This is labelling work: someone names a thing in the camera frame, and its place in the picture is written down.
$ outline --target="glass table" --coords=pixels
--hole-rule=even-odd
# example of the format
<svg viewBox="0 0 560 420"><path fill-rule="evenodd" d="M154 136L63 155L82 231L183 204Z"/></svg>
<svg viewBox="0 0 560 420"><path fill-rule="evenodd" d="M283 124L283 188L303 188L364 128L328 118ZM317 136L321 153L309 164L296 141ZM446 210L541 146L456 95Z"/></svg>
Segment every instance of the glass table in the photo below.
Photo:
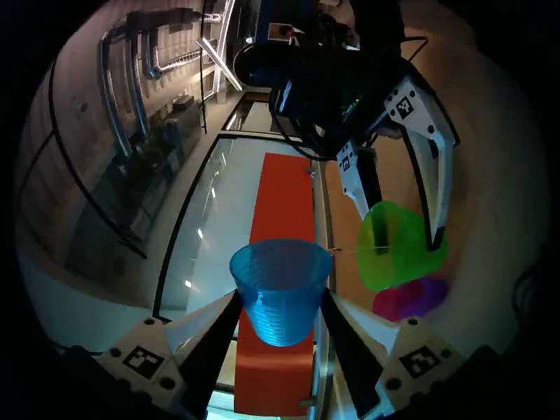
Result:
<svg viewBox="0 0 560 420"><path fill-rule="evenodd" d="M229 262L233 254L249 244L253 211L260 185L266 153L298 156L300 154L280 138L253 134L220 135L209 151L185 201L171 258L164 276L159 306L161 319L170 321L212 303L236 288ZM311 166L314 195L314 231L316 243L330 245L330 222L324 167ZM335 287L334 273L328 280ZM324 395L328 387L325 366L329 354L328 333L322 317L315 325L314 378L310 384L315 395ZM230 343L210 407L216 401L221 409L232 410L235 389L237 329ZM310 409L310 418L320 412L319 405Z"/></svg>

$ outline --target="green plastic cup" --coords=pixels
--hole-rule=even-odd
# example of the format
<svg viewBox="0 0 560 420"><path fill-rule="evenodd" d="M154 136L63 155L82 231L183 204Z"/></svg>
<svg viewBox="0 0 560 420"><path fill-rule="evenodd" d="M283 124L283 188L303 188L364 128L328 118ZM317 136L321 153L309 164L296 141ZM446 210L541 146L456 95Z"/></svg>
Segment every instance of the green plastic cup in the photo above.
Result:
<svg viewBox="0 0 560 420"><path fill-rule="evenodd" d="M371 290L382 291L439 269L447 257L447 236L429 251L422 216L393 202L375 204L358 236L358 272Z"/></svg>

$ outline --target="orange foam mat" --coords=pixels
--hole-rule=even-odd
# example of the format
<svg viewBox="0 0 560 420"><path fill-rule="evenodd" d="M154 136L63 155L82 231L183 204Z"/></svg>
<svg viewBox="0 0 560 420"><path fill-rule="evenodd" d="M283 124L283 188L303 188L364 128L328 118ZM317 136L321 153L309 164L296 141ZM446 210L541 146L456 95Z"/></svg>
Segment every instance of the orange foam mat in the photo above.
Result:
<svg viewBox="0 0 560 420"><path fill-rule="evenodd" d="M312 178L304 157L267 153L262 166L250 242L315 241ZM274 347L255 334L245 311L239 319L234 411L256 416L307 414L313 377L313 331L301 343Z"/></svg>

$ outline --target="blue plastic cup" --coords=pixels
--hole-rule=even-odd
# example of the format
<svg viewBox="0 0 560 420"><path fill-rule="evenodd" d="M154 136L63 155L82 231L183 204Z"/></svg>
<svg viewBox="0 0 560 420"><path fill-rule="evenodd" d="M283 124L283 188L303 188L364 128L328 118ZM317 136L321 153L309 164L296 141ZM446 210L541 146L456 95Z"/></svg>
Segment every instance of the blue plastic cup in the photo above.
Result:
<svg viewBox="0 0 560 420"><path fill-rule="evenodd" d="M305 340L332 266L329 252L296 239L256 242L236 252L230 271L257 336L276 347Z"/></svg>

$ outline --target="pipe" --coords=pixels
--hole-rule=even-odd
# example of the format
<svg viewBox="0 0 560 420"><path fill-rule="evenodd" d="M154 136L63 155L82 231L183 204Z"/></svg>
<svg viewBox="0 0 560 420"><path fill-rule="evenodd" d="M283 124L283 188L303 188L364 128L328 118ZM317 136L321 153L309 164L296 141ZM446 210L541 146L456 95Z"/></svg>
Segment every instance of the pipe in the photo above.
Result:
<svg viewBox="0 0 560 420"><path fill-rule="evenodd" d="M142 133L144 140L151 136L150 123L144 108L142 100L142 89L140 86L140 78L138 75L138 33L129 29L126 44L125 66L127 74L127 84L130 99L132 100L132 109L136 116L136 123Z"/></svg>
<svg viewBox="0 0 560 420"><path fill-rule="evenodd" d="M218 22L220 15L204 15L204 20L209 19L211 22ZM148 33L165 25L191 23L194 20L201 19L202 15L194 12L190 8L176 8L172 10L156 11L151 13L131 12L126 16L126 24L120 24L111 28L106 32L99 42L98 48L98 64L101 100L105 105L110 121L111 131L115 137L116 146L119 154L127 160L132 155L132 147L125 135L123 124L118 115L117 101L111 81L111 71L109 69L109 51L111 44L123 35L126 40L126 73L129 85L129 93L132 98L134 113L138 121L140 130L144 138L149 136L149 124L142 101L142 91L138 76L138 34ZM183 60L171 63L173 68L184 65Z"/></svg>
<svg viewBox="0 0 560 420"><path fill-rule="evenodd" d="M200 50L187 52L184 55L175 57L167 62L166 65L160 64L158 57L158 30L149 31L144 36L144 48L146 50L146 68L148 76L157 80L168 71L178 69L192 63L200 58Z"/></svg>
<svg viewBox="0 0 560 420"><path fill-rule="evenodd" d="M118 116L117 101L115 99L115 91L113 90L113 82L111 80L111 70L109 69L109 50L111 48L111 34L106 32L98 48L99 63L99 79L101 85L101 100L105 105L111 126L111 131L116 140L116 146L121 157L128 160L132 155L132 147L126 137L123 124Z"/></svg>

